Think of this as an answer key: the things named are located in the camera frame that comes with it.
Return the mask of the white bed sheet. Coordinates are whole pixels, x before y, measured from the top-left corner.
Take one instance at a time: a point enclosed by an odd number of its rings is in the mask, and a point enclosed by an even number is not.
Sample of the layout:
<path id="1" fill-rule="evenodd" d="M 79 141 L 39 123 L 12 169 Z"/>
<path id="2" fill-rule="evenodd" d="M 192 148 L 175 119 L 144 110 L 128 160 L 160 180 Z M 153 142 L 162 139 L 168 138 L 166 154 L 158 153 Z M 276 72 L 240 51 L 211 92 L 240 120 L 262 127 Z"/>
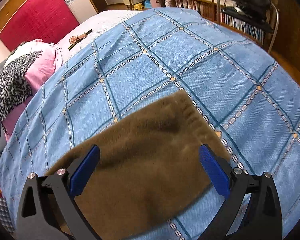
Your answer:
<path id="1" fill-rule="evenodd" d="M 93 42 L 94 39 L 139 13 L 141 13 L 141 11 L 106 10 L 90 17 L 75 29 L 70 31 L 70 33 L 68 33 L 57 43 L 56 51 L 58 58 L 65 63 L 84 47 Z M 83 41 L 79 42 L 79 44 L 75 45 L 74 48 L 69 50 L 70 37 L 82 35 L 90 30 L 92 30 L 92 32 L 86 38 L 84 38 Z"/>

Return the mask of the red padded headboard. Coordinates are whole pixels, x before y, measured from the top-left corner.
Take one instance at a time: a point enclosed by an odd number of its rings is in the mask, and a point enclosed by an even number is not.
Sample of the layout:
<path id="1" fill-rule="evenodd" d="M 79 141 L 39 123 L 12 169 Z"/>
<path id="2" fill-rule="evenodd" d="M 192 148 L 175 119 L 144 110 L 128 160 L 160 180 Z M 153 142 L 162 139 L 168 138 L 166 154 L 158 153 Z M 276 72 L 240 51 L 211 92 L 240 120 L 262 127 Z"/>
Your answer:
<path id="1" fill-rule="evenodd" d="M 0 40 L 10 51 L 35 39 L 58 43 L 77 26 L 65 0 L 27 0 L 5 24 Z"/>

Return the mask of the small toy on bed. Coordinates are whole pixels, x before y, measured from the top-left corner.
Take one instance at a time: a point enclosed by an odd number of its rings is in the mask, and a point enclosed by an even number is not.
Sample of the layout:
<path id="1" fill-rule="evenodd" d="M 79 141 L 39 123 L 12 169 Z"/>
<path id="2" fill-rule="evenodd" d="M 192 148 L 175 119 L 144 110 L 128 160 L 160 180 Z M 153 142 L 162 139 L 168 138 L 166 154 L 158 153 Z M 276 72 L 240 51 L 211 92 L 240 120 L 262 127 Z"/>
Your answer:
<path id="1" fill-rule="evenodd" d="M 72 36 L 69 38 L 69 43 L 70 43 L 70 46 L 68 48 L 68 50 L 72 50 L 72 48 L 74 48 L 74 46 L 76 44 L 78 44 L 79 42 L 81 42 L 83 39 L 87 38 L 87 36 L 92 33 L 93 31 L 92 30 L 89 30 L 87 32 L 84 32 L 83 34 L 81 35 L 77 35 L 77 36 Z"/>

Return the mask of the brown fleece pants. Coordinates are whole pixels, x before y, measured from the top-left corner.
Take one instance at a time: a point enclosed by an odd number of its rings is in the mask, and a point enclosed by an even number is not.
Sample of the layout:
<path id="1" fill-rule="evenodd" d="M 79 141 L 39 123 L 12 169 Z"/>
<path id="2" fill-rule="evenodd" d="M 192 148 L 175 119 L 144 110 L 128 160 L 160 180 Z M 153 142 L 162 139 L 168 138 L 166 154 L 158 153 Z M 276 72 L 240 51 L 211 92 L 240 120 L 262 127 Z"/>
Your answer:
<path id="1" fill-rule="evenodd" d="M 97 145 L 100 162 L 76 203 L 102 239 L 123 239 L 175 216 L 205 190 L 210 180 L 199 161 L 203 144 L 230 159 L 180 90 L 77 145 L 48 173 L 67 168 Z"/>

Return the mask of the dark plaid pillow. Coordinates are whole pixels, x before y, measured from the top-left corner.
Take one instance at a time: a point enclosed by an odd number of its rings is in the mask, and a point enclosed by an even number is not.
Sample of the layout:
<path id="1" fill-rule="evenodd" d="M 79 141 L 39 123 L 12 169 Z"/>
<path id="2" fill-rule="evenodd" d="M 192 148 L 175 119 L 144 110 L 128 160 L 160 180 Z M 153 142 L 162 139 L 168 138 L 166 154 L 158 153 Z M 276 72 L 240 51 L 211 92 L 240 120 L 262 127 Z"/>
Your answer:
<path id="1" fill-rule="evenodd" d="M 12 220 L 10 218 L 10 213 L 6 204 L 6 200 L 0 197 L 0 223 L 4 229 L 13 237 L 15 233 L 15 228 L 13 226 Z"/>

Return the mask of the pink storage bin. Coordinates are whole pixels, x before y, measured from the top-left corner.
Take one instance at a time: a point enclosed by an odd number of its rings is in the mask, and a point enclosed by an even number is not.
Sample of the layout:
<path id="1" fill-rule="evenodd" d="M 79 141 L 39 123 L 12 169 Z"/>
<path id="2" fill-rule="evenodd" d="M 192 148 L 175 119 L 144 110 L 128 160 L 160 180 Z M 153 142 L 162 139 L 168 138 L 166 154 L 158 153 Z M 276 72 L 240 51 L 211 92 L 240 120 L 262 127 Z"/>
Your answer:
<path id="1" fill-rule="evenodd" d="M 149 0 L 149 1 L 152 8 L 161 7 L 160 0 Z"/>

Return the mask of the black office chair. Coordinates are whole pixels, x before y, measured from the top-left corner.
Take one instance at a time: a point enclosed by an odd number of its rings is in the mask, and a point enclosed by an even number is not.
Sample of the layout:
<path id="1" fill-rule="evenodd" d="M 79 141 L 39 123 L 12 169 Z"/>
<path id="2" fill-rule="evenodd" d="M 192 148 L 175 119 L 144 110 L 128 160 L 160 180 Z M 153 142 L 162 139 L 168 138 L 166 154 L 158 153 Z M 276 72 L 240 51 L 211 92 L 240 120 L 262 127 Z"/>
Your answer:
<path id="1" fill-rule="evenodd" d="M 271 52 L 279 28 L 279 12 L 272 0 L 232 0 L 235 5 L 222 6 L 217 0 L 217 23 L 237 29 L 264 44 L 270 36 L 268 53 Z"/>

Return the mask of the blue patterned bed quilt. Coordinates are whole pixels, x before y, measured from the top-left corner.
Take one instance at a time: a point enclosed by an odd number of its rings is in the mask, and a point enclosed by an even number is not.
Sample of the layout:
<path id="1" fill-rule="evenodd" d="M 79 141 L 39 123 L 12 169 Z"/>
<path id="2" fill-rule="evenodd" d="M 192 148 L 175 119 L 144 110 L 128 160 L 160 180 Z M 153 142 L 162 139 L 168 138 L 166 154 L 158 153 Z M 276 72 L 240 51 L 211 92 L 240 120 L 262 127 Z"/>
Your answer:
<path id="1" fill-rule="evenodd" d="M 300 219 L 300 86 L 253 42 L 179 8 L 140 12 L 91 37 L 40 87 L 0 157 L 11 220 L 29 173 L 179 90 L 232 165 L 272 174 L 289 234 Z"/>

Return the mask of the leopard print cloth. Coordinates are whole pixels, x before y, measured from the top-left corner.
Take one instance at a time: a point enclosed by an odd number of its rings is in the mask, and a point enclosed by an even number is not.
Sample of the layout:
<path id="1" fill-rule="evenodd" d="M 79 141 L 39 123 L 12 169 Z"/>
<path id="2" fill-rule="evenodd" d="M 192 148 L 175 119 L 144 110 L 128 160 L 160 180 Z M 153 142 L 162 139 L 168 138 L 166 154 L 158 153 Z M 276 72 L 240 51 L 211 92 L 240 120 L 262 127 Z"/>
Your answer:
<path id="1" fill-rule="evenodd" d="M 0 121 L 13 109 L 32 96 L 32 88 L 25 78 L 26 72 L 42 51 L 25 54 L 4 66 L 0 72 Z"/>

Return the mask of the pink blanket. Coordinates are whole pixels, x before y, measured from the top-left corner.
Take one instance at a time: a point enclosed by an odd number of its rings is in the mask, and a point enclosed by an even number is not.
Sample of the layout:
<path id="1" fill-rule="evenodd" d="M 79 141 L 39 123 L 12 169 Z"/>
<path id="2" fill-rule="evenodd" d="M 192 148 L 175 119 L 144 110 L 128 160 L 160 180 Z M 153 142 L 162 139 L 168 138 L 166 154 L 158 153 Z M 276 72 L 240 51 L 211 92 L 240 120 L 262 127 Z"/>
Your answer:
<path id="1" fill-rule="evenodd" d="M 54 43 L 44 43 L 41 40 L 33 40 L 27 42 L 17 49 L 20 53 L 23 49 L 28 49 L 30 52 L 40 52 L 34 63 L 30 65 L 24 77 L 32 89 L 32 94 L 36 94 L 40 87 L 58 70 L 63 59 L 61 50 Z M 28 103 L 33 96 L 28 97 L 23 103 L 14 107 L 3 121 L 5 130 L 5 138 L 9 140 L 12 136 L 15 125 L 19 116 L 23 113 Z"/>

